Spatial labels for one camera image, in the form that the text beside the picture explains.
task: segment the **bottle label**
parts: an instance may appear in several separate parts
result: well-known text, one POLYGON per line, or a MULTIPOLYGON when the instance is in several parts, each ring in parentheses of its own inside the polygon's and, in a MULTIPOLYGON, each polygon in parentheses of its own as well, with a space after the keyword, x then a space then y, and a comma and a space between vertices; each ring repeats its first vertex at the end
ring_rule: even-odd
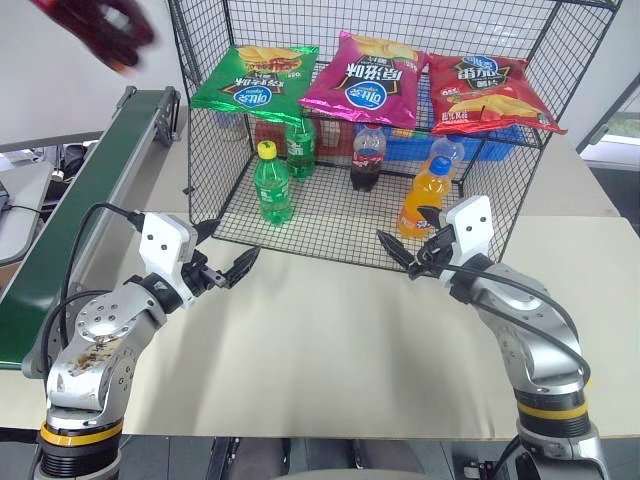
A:
POLYGON ((420 212, 410 212, 406 205, 402 207, 402 213, 400 213, 400 223, 408 230, 414 232, 423 232, 431 225, 427 222, 420 212))
POLYGON ((360 155, 358 152, 353 152, 353 166, 358 169, 371 169, 375 170, 382 164, 384 154, 378 155, 360 155))
POLYGON ((313 141, 296 142, 287 138, 287 153, 289 155, 303 156, 313 154, 313 141))
POLYGON ((288 183, 276 188, 256 187, 256 190, 258 192, 258 198, 263 203, 280 203, 289 199, 288 183))

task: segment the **metal wire cage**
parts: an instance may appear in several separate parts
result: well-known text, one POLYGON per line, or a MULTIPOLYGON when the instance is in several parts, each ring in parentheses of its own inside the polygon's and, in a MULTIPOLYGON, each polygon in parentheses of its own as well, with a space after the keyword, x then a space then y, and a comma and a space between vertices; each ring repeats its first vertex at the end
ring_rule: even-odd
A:
MULTIPOLYGON (((316 45, 320 53, 315 77, 333 58, 339 33, 345 30, 428 53, 527 59, 529 82, 559 119, 620 1, 169 0, 169 7, 189 99, 230 46, 316 45)), ((191 221, 220 218, 216 237, 225 240, 399 269, 378 243, 376 230, 395 232, 412 178, 426 159, 424 152, 415 143, 399 147, 405 149, 403 161, 385 158, 373 191, 357 192, 348 170, 354 125, 307 115, 319 129, 316 171, 304 183, 291 180, 293 220, 275 227, 260 215, 253 185, 255 144, 265 138, 281 143, 283 128, 248 115, 190 108, 191 221)), ((423 74, 416 130, 426 136, 432 125, 429 78, 423 74)), ((444 206, 463 196, 488 195, 495 229, 489 254, 499 260, 551 134, 517 127, 516 134, 494 131, 469 137, 471 158, 457 167, 455 188, 444 206), (501 160, 496 160, 496 152, 501 160)), ((405 244, 416 251, 422 241, 405 244)))

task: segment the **soda bottle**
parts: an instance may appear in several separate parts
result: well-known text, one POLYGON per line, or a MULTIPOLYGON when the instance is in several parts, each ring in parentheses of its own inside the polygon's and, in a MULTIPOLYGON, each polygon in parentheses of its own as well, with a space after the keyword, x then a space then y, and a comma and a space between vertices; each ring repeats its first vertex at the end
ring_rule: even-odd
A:
POLYGON ((314 154, 316 129, 308 118, 302 120, 301 127, 287 123, 285 127, 287 140, 287 168, 292 177, 304 180, 316 168, 314 154))
POLYGON ((420 167, 418 173, 425 172, 429 169, 431 160, 435 157, 442 156, 451 160, 451 170, 449 170, 449 177, 455 174, 456 167, 464 159, 464 145, 462 145, 462 138, 452 135, 439 137, 429 151, 429 157, 420 167))
POLYGON ((291 220, 293 207, 289 198, 289 171, 276 155, 275 142, 258 143, 260 161, 253 178, 262 216, 274 225, 281 225, 291 220))
POLYGON ((387 140, 379 125, 365 125, 353 140, 351 184, 354 190, 370 192, 378 181, 387 140))
POLYGON ((418 173, 413 188, 404 201, 398 217, 398 230, 405 237, 422 238, 429 231, 429 223, 418 211, 418 207, 442 208, 442 199, 451 190, 449 172, 453 162, 439 155, 434 157, 427 171, 418 173))

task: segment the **red glove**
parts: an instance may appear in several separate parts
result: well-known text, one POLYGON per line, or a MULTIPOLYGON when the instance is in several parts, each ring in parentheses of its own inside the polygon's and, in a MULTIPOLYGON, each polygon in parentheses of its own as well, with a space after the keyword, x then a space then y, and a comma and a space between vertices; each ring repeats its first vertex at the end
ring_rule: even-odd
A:
POLYGON ((31 0, 117 72, 138 63, 153 29, 133 0, 31 0))

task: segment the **green bottle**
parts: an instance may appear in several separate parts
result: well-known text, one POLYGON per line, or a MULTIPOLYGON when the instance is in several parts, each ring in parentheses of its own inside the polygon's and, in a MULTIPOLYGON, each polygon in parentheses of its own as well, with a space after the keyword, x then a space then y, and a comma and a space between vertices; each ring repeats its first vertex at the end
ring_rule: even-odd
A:
POLYGON ((292 177, 304 180, 316 168, 314 154, 316 129, 308 118, 303 119, 302 127, 294 127, 287 123, 285 127, 287 140, 287 168, 292 177))
POLYGON ((291 220, 293 207, 289 198, 289 172, 277 158, 276 144, 265 140, 258 144, 260 162, 253 177, 262 216, 274 225, 291 220))

